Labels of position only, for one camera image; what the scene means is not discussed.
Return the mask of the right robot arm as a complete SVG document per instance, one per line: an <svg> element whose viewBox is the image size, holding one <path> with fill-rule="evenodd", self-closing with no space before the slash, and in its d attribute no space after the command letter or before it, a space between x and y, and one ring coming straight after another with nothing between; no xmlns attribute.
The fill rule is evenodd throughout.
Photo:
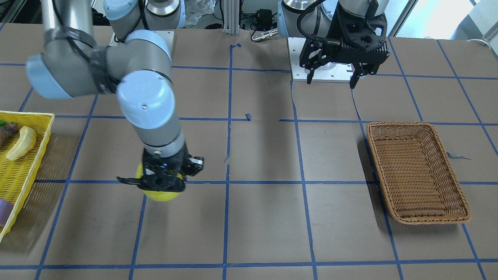
<svg viewBox="0 0 498 280"><path fill-rule="evenodd" d="M161 32L184 27L183 0L105 0L117 44L98 45L88 0L43 0L44 52L27 76L46 99L115 94L144 144L150 172L193 177L204 159L189 154L176 112L172 55Z"/></svg>

